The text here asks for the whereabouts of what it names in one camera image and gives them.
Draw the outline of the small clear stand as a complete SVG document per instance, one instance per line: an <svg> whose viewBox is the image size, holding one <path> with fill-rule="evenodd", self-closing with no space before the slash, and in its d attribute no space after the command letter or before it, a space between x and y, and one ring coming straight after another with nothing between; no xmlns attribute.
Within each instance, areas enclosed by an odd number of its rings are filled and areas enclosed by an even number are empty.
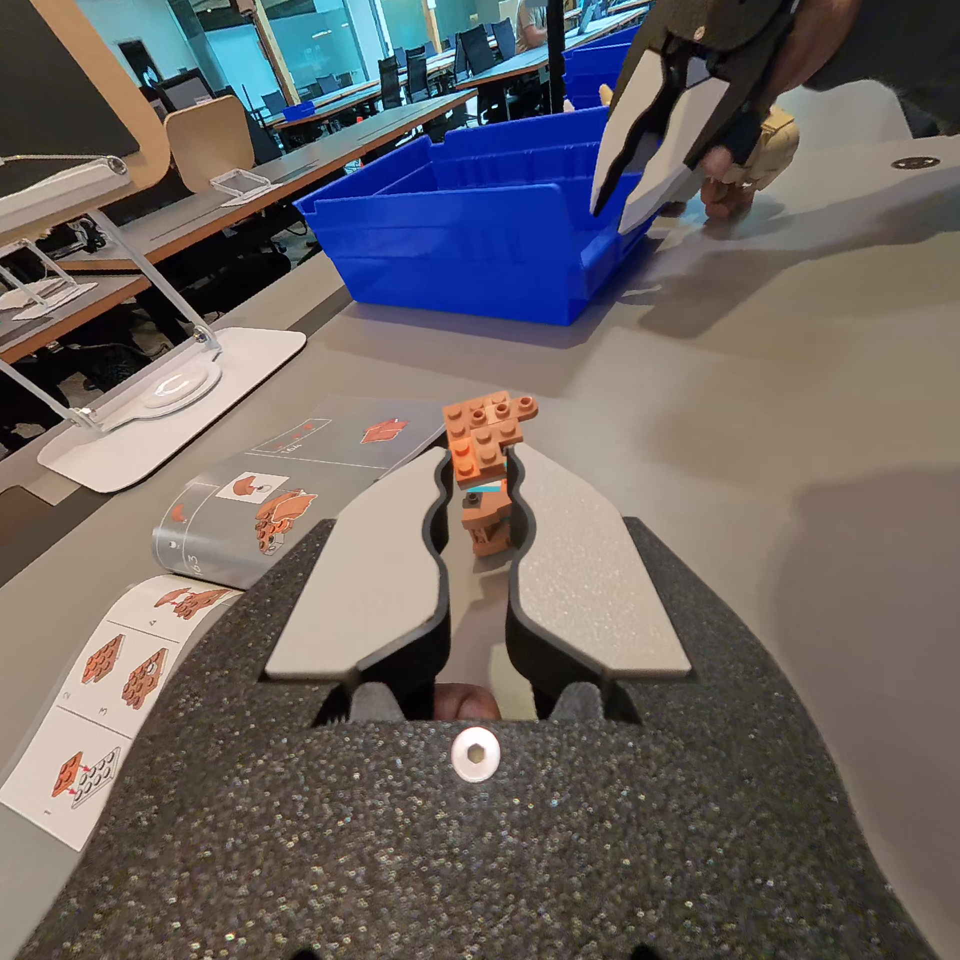
<svg viewBox="0 0 960 960"><path fill-rule="evenodd" d="M226 197L221 207L236 208L274 191L279 185L259 174L233 169L211 178L210 186Z"/></svg>

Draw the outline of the large blue plastic bin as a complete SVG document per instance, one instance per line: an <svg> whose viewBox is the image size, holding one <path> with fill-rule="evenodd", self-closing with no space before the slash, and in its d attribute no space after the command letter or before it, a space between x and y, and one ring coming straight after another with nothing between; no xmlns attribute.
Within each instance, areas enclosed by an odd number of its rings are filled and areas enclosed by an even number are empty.
<svg viewBox="0 0 960 960"><path fill-rule="evenodd" d="M417 138L295 205L354 300L567 327L649 230L590 212L603 106Z"/></svg>

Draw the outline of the black pole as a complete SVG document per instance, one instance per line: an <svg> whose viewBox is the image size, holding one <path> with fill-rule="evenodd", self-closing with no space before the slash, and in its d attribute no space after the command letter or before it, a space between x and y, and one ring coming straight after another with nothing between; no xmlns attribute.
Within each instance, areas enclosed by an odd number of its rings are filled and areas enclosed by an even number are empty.
<svg viewBox="0 0 960 960"><path fill-rule="evenodd" d="M546 2L546 41L548 52L550 113L563 112L566 95L565 49L566 25L565 2L549 0Z"/></svg>

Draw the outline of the white tablet stand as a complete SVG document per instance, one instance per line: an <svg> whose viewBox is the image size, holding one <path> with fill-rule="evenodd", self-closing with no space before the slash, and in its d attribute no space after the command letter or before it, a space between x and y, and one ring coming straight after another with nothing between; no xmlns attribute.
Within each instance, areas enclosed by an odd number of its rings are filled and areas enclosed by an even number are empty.
<svg viewBox="0 0 960 960"><path fill-rule="evenodd" d="M144 370L140 380L121 388L94 409L56 401L2 362L6 376L66 422L38 450L38 464L95 493L117 493L154 474L257 389L305 347L306 335L277 329L211 329L137 245L94 207L94 201L111 188L131 184L131 173L123 159L77 153L2 157L2 165L15 162L66 162L67 168L17 191L2 188L3 239L32 247L32 237L41 227L65 222L70 210L88 213L150 283L194 324L191 342L168 354L157 369Z"/></svg>
<svg viewBox="0 0 960 960"><path fill-rule="evenodd" d="M1 247L1 258L25 253L39 262L42 276L38 280L24 282L2 263L2 281L12 287L1 295L1 311L13 312L13 320L25 322L51 315L54 310L75 301L97 286L95 281L79 283L56 264L34 242L20 239Z"/></svg>

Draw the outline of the light wooden panel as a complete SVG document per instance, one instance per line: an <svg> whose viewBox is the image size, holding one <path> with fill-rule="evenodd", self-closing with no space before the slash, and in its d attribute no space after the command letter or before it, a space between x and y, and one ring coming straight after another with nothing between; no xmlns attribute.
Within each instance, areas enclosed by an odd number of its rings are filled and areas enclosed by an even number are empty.
<svg viewBox="0 0 960 960"><path fill-rule="evenodd" d="M194 195L223 174L255 168L246 111L233 94L169 113L163 127L176 170Z"/></svg>

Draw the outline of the brick instruction booklet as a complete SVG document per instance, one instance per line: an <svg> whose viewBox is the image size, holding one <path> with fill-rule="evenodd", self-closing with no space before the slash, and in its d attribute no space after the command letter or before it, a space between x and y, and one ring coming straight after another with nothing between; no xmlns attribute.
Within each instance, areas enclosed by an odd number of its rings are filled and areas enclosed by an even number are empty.
<svg viewBox="0 0 960 960"><path fill-rule="evenodd" d="M81 851L180 655L214 615L442 433L435 402L331 395L192 479L153 530L161 574L120 595L92 631L4 781L2 804Z"/></svg>

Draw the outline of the person's right forearm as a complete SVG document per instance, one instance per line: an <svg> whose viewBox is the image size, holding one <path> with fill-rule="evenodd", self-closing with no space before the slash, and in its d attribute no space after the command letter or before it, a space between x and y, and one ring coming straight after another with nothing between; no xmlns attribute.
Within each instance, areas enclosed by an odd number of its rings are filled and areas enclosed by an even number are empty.
<svg viewBox="0 0 960 960"><path fill-rule="evenodd" d="M808 79L827 91L871 80L929 115L942 134L959 128L959 3L864 1L849 34Z"/></svg>

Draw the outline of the row of black office chairs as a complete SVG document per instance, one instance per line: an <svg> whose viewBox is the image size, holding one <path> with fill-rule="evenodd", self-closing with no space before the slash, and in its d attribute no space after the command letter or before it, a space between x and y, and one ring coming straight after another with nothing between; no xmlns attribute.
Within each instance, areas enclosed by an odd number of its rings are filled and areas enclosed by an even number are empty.
<svg viewBox="0 0 960 960"><path fill-rule="evenodd" d="M427 96L438 92L450 92L457 84L470 77L466 55L462 49L461 35L450 37L452 46L438 54L418 54L415 51L398 50L400 58L391 56L381 71L387 78L353 83L308 99L316 105L314 116L293 123L284 121L282 111L268 116L263 121L265 129L278 133L302 123L326 123L331 117L358 108L362 104L380 102L390 107L394 100L400 105L423 102Z"/></svg>

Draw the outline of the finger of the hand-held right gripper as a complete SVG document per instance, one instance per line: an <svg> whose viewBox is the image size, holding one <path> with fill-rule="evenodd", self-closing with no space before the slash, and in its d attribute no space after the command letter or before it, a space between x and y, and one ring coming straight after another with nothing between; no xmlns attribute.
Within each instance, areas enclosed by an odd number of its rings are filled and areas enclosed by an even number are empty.
<svg viewBox="0 0 960 960"><path fill-rule="evenodd" d="M606 207L623 175L635 174L652 156L668 107L667 69L659 52L644 50L630 75L621 80L608 110L594 169L594 216Z"/></svg>
<svg viewBox="0 0 960 960"><path fill-rule="evenodd" d="M726 80L708 78L684 90L669 115L661 140L658 142L651 131L642 136L627 167L630 173L643 168L642 176L625 201L619 232L632 232L655 216L688 182L692 175L686 162L688 153L728 87Z"/></svg>

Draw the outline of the multicoloured brick model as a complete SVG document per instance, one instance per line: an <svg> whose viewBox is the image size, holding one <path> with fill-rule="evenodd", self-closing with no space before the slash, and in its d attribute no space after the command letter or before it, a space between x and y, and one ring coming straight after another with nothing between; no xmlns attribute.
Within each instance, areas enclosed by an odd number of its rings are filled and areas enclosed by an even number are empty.
<svg viewBox="0 0 960 960"><path fill-rule="evenodd" d="M462 527L471 537L475 557L499 554L512 547L511 515L513 501L508 492L504 464L486 478L457 481L462 498Z"/></svg>

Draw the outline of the orange brick plate assembly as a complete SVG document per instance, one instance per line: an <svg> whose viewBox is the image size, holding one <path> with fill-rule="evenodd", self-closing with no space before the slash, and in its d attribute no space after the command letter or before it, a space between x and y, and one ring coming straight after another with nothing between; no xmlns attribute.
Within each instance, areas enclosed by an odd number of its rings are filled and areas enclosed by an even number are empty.
<svg viewBox="0 0 960 960"><path fill-rule="evenodd" d="M453 479L463 490L505 479L507 447L523 440L521 423L539 413L532 395L488 393L442 407Z"/></svg>

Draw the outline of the long wooden-edged desk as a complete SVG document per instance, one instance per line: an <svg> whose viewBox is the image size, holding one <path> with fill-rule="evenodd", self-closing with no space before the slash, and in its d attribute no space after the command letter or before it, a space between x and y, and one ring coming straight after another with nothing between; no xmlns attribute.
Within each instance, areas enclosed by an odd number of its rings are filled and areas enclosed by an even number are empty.
<svg viewBox="0 0 960 960"><path fill-rule="evenodd" d="M393 107L257 166L254 172L276 184L276 188L242 206L223 206L218 194L208 189L121 226L119 232L126 244L135 247L150 263L160 263L270 205L311 189L349 162L446 114L474 94L475 89L469 87Z"/></svg>

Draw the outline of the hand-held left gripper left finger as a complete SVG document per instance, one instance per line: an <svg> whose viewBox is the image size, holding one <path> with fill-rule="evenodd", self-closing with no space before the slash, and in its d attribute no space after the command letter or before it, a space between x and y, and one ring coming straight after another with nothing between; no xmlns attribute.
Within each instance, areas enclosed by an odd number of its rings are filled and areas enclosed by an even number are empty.
<svg viewBox="0 0 960 960"><path fill-rule="evenodd" d="M271 680L343 684L441 624L447 570L430 525L446 519L450 451L426 450L337 518L266 663Z"/></svg>

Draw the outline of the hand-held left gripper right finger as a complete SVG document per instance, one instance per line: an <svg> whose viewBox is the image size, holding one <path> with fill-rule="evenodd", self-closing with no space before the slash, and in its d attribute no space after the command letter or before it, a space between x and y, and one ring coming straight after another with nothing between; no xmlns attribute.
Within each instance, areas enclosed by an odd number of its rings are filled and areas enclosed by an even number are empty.
<svg viewBox="0 0 960 960"><path fill-rule="evenodd" d="M618 509L522 442L512 501L507 648L531 683L683 678L690 660Z"/></svg>

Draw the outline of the black screen with wooden frame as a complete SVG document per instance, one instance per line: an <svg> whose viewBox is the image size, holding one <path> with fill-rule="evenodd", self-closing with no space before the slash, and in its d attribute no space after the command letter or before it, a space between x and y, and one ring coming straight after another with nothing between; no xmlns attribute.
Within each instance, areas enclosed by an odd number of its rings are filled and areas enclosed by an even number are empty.
<svg viewBox="0 0 960 960"><path fill-rule="evenodd" d="M78 164L115 157L130 191L158 183L171 151L138 85L71 1L1 3L2 196Z"/></svg>

